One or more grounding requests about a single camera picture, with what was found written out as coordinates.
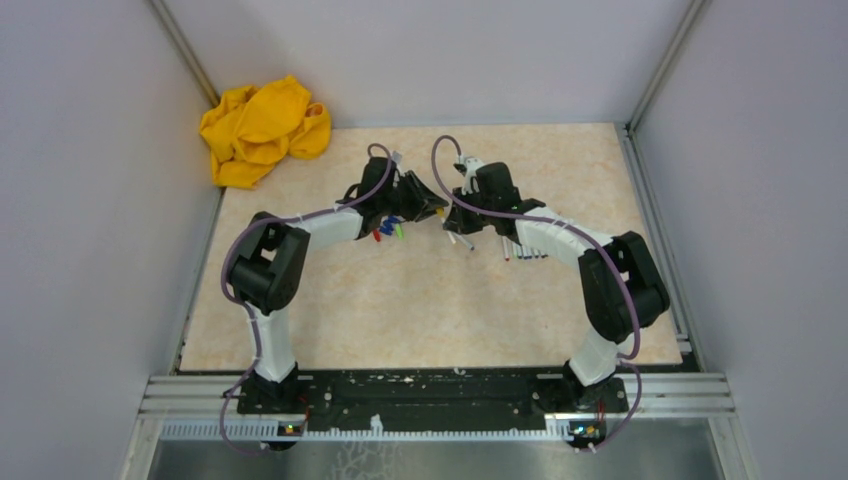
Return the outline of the red cap marker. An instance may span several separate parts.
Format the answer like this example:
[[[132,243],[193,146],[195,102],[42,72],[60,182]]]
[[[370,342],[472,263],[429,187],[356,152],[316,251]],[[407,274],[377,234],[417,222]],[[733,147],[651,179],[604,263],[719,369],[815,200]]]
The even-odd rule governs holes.
[[[510,242],[506,237],[501,237],[503,258],[505,261],[509,262],[511,259],[511,247]]]

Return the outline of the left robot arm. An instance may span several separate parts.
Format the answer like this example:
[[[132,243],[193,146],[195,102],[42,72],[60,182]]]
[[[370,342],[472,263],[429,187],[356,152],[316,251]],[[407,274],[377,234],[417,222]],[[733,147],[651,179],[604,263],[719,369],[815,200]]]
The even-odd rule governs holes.
[[[447,206],[413,171],[399,171],[391,158],[372,157],[360,181],[328,208],[287,218],[265,211],[254,215],[225,257],[221,282],[225,297],[247,314],[255,348],[250,374],[265,381],[264,405],[285,414],[300,399],[298,384],[288,380],[297,368],[288,307],[308,255],[363,239],[390,217],[420,222]]]

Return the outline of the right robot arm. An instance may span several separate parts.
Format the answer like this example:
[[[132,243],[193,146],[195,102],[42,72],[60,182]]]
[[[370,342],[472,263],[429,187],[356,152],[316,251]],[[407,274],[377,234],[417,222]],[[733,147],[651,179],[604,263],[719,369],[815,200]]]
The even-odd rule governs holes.
[[[622,358],[637,355],[637,335],[670,307],[667,288],[645,239],[612,236],[576,225],[545,203],[521,197],[503,162],[461,155],[454,164],[464,183],[453,189],[446,230],[470,235],[491,227],[525,251],[536,250],[580,275],[590,330],[565,364],[563,398],[576,412],[602,398],[600,383]]]

